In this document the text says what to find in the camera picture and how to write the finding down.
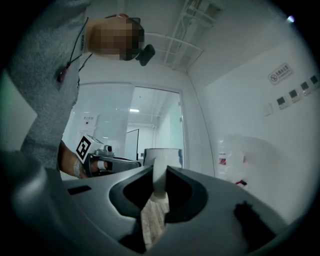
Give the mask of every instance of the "gray t-shirt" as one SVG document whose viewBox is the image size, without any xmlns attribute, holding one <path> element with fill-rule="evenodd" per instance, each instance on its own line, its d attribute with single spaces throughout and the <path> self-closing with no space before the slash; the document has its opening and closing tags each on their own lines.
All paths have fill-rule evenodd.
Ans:
<svg viewBox="0 0 320 256">
<path fill-rule="evenodd" d="M 34 20 L 7 66 L 13 83 L 38 115 L 21 151 L 46 168 L 57 168 L 59 144 L 77 101 L 79 59 L 68 68 L 62 83 L 57 77 L 70 60 L 86 22 L 89 3 L 89 0 L 52 2 Z M 83 51 L 85 29 L 77 40 L 72 59 Z"/>
</svg>

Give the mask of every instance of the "black cord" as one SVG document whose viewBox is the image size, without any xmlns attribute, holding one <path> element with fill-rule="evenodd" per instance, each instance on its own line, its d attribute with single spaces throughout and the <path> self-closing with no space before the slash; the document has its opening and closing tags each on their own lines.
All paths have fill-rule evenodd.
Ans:
<svg viewBox="0 0 320 256">
<path fill-rule="evenodd" d="M 84 27 L 85 27 L 85 25 L 86 25 L 87 22 L 88 22 L 88 19 L 89 19 L 89 17 L 86 18 L 86 21 L 85 21 L 84 25 L 82 26 L 82 28 L 81 28 L 81 30 L 80 30 L 80 32 L 79 32 L 79 34 L 78 34 L 78 36 L 77 36 L 77 38 L 76 38 L 76 40 L 75 40 L 75 43 L 74 43 L 74 46 L 73 46 L 73 50 L 72 50 L 72 53 L 71 53 L 71 56 L 70 56 L 69 64 L 72 63 L 72 62 L 74 62 L 76 59 L 78 59 L 78 58 L 81 56 L 81 55 L 80 55 L 80 56 L 76 57 L 74 60 L 72 60 L 72 56 L 74 55 L 74 51 L 75 51 L 75 48 L 76 48 L 78 39 L 79 39 L 79 37 L 80 37 L 80 35 L 81 35 L 82 30 L 84 30 Z"/>
<path fill-rule="evenodd" d="M 84 61 L 84 63 L 82 64 L 82 66 L 80 67 L 80 69 L 79 69 L 79 72 L 80 72 L 80 70 L 82 70 L 83 68 L 84 68 L 84 66 L 85 66 L 85 64 L 86 64 L 86 62 L 87 62 L 87 60 L 89 60 L 89 58 L 92 56 L 92 54 L 93 53 L 91 53 L 90 55 L 89 55 L 89 57 L 88 58 L 86 58 L 86 60 Z"/>
</svg>

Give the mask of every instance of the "wall sign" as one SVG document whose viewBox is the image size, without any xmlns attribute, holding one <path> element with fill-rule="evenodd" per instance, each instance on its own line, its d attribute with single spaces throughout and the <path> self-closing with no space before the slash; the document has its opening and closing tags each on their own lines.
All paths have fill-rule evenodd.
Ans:
<svg viewBox="0 0 320 256">
<path fill-rule="evenodd" d="M 283 63 L 281 66 L 276 68 L 272 73 L 268 75 L 268 78 L 274 86 L 287 78 L 293 73 L 292 69 L 287 63 Z"/>
</svg>

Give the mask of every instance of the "ceiling light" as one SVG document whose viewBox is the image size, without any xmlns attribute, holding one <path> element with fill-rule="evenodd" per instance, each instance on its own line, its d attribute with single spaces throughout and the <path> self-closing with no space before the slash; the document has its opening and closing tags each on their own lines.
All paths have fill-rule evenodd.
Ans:
<svg viewBox="0 0 320 256">
<path fill-rule="evenodd" d="M 291 16 L 289 16 L 287 19 L 286 19 L 287 21 L 289 21 L 289 22 L 295 22 L 295 18 L 291 15 Z"/>
</svg>

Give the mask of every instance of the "transparent bag on wall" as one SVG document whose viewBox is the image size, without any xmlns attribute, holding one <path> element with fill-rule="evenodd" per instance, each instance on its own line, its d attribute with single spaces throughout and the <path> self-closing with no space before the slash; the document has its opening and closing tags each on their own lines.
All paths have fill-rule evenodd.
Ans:
<svg viewBox="0 0 320 256">
<path fill-rule="evenodd" d="M 244 138 L 241 134 L 225 134 L 218 140 L 217 178 L 236 183 L 243 178 Z"/>
</svg>

